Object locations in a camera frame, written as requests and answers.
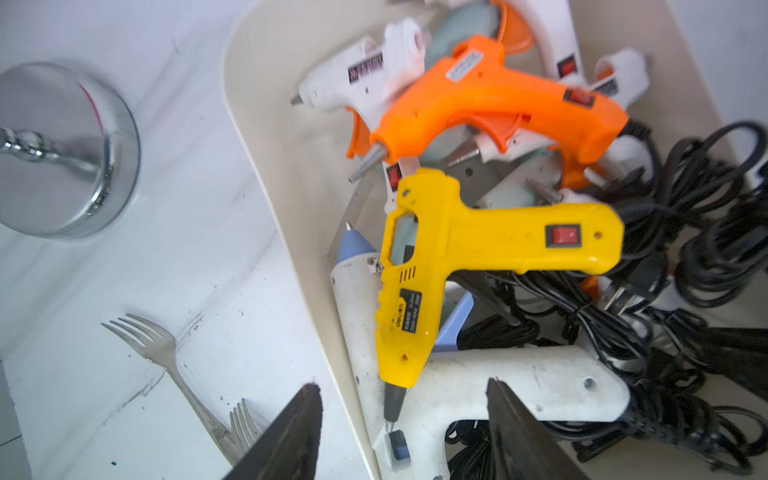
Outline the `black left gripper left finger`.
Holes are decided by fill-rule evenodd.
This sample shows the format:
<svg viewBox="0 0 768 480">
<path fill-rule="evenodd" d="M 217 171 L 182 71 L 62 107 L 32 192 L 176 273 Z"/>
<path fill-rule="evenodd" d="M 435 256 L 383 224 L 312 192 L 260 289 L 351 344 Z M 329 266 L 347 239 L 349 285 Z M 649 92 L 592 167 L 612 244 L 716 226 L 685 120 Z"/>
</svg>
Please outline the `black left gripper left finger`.
<svg viewBox="0 0 768 480">
<path fill-rule="evenodd" d="M 303 385 L 226 479 L 313 480 L 322 417 L 320 387 Z"/>
</svg>

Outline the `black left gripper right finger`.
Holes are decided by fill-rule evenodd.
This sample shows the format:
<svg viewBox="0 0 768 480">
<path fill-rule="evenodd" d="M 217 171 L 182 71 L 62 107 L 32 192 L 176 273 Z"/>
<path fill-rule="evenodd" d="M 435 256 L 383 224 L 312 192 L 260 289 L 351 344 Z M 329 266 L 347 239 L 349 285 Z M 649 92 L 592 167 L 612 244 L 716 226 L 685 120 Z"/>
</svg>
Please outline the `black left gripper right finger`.
<svg viewBox="0 0 768 480">
<path fill-rule="evenodd" d="M 490 378 L 486 396 L 495 479 L 588 479 L 505 382 Z"/>
</svg>

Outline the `white Greeler glue gun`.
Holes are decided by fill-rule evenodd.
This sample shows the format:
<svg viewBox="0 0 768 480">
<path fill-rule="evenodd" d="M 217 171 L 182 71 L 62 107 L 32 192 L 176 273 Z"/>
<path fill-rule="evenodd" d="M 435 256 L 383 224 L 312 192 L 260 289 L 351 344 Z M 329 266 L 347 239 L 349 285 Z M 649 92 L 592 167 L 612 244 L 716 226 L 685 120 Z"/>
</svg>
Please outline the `white Greeler glue gun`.
<svg viewBox="0 0 768 480">
<path fill-rule="evenodd" d="M 489 379 L 507 383 L 543 421 L 608 422 L 630 402 L 628 386 L 579 347 L 470 350 L 428 361 L 405 398 L 398 430 L 408 455 L 396 458 L 383 417 L 375 313 L 381 287 L 378 252 L 356 230 L 343 227 L 331 249 L 331 284 L 362 410 L 358 437 L 371 454 L 375 479 L 446 479 L 444 434 L 456 420 L 488 418 Z"/>
</svg>

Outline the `yellow glue gun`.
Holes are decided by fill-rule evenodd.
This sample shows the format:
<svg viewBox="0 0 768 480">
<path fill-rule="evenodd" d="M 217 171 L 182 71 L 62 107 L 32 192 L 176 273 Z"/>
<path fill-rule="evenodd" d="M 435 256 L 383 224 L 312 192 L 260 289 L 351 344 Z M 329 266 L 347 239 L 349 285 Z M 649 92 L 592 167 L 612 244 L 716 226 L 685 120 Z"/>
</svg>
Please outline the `yellow glue gun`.
<svg viewBox="0 0 768 480">
<path fill-rule="evenodd" d="M 395 424 L 433 350 L 445 284 L 460 270 L 578 270 L 602 275 L 620 260 L 624 224 L 603 203 L 473 209 L 459 182 L 422 168 L 400 181 L 386 221 L 375 319 L 384 419 Z"/>
</svg>

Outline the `cream storage tray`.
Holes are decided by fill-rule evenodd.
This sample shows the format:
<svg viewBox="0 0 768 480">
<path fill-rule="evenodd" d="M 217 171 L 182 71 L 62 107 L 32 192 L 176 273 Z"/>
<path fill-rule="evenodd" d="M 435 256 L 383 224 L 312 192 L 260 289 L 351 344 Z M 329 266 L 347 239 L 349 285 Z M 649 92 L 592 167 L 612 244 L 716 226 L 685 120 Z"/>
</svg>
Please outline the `cream storage tray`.
<svg viewBox="0 0 768 480">
<path fill-rule="evenodd" d="M 651 87 L 632 113 L 667 151 L 727 122 L 765 121 L 767 7 L 761 1 L 574 1 L 582 62 L 634 47 L 651 61 Z M 264 1 L 239 21 L 224 62 L 224 91 L 290 255 L 358 451 L 379 475 L 347 355 L 328 257 L 354 192 L 346 158 L 352 118 L 289 100 L 316 64 L 404 17 L 435 30 L 439 3 Z"/>
</svg>

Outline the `white glue gun orange trigger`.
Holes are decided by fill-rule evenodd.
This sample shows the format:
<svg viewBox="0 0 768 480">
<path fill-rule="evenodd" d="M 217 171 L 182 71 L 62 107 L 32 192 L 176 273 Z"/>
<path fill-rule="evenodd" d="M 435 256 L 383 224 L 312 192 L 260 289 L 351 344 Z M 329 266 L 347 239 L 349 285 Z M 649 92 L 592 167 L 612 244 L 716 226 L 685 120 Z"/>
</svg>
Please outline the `white glue gun orange trigger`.
<svg viewBox="0 0 768 480">
<path fill-rule="evenodd" d="M 314 68 L 291 99 L 322 111 L 353 114 L 346 157 L 362 157 L 371 148 L 370 134 L 399 95 L 425 73 L 431 34 L 412 18 L 389 23 L 383 42 L 364 36 Z"/>
</svg>

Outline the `large mint glue gun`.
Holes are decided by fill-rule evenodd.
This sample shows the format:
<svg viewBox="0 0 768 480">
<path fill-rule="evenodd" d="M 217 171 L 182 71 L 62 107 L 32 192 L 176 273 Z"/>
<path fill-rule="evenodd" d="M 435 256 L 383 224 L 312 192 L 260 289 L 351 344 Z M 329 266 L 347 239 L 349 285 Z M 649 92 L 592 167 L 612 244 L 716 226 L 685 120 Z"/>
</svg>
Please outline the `large mint glue gun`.
<svg viewBox="0 0 768 480">
<path fill-rule="evenodd" d="M 471 1 L 452 10 L 432 32 L 425 54 L 425 69 L 450 57 L 455 48 L 475 35 L 495 39 L 501 23 L 501 10 L 489 1 Z"/>
</svg>

